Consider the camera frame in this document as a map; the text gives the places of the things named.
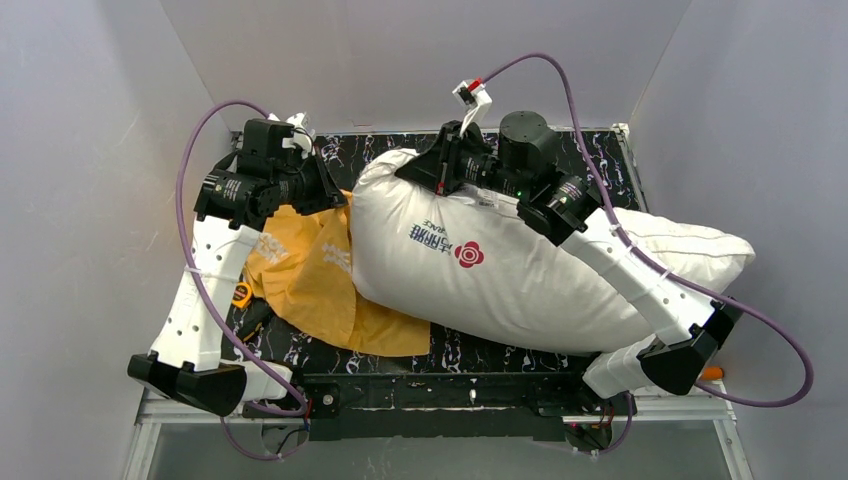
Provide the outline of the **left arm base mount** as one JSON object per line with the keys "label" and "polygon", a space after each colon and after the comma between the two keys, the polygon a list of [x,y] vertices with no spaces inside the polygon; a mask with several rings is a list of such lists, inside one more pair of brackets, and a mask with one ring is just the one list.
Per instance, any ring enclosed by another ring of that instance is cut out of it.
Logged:
{"label": "left arm base mount", "polygon": [[340,379],[334,375],[300,374],[293,385],[304,397],[308,411],[294,416],[301,405],[290,394],[278,400],[258,400],[239,407],[240,416],[249,419],[324,420],[337,418],[342,411]]}

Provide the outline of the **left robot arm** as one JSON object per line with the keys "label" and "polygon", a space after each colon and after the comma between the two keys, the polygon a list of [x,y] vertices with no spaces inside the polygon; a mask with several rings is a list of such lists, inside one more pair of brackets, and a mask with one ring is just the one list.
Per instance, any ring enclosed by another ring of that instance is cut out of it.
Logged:
{"label": "left robot arm", "polygon": [[251,252],[268,219],[282,206],[311,215],[345,206],[319,156],[309,117],[275,115],[248,120],[239,148],[215,164],[201,183],[190,233],[182,233],[186,265],[164,325],[128,375],[156,394],[226,417],[242,404],[294,398],[307,402],[285,365],[254,354],[225,361],[222,340],[242,347],[226,315]]}

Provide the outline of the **white pillow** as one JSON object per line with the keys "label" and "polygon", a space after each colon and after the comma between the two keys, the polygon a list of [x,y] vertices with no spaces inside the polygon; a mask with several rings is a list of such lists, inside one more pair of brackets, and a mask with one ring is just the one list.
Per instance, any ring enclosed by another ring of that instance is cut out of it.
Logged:
{"label": "white pillow", "polygon": [[352,191],[353,282],[401,313],[533,350],[611,352],[649,323],[601,276],[473,186],[439,197],[396,176],[415,151],[372,160]]}

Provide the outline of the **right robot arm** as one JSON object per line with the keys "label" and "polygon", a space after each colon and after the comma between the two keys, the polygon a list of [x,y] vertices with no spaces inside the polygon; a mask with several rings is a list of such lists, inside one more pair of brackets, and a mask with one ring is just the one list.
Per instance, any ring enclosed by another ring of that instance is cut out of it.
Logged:
{"label": "right robot arm", "polygon": [[463,120],[443,124],[435,142],[401,166],[397,177],[438,196],[470,184],[516,199],[528,227],[594,270],[648,321],[653,333],[647,339],[600,354],[588,365],[582,380],[598,397],[650,386],[688,394],[740,310],[642,260],[607,217],[598,189],[558,167],[558,134],[540,114],[506,115],[492,150],[476,124],[492,103],[483,81],[463,81],[453,94],[466,107]]}

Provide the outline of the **yellow and blue pillowcase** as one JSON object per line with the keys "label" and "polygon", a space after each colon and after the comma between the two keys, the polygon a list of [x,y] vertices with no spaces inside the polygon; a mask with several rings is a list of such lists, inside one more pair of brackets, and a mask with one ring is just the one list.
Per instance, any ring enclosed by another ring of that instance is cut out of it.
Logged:
{"label": "yellow and blue pillowcase", "polygon": [[348,204],[303,216],[284,205],[266,220],[243,273],[253,293],[301,332],[383,357],[426,355],[431,323],[365,299],[352,279]]}

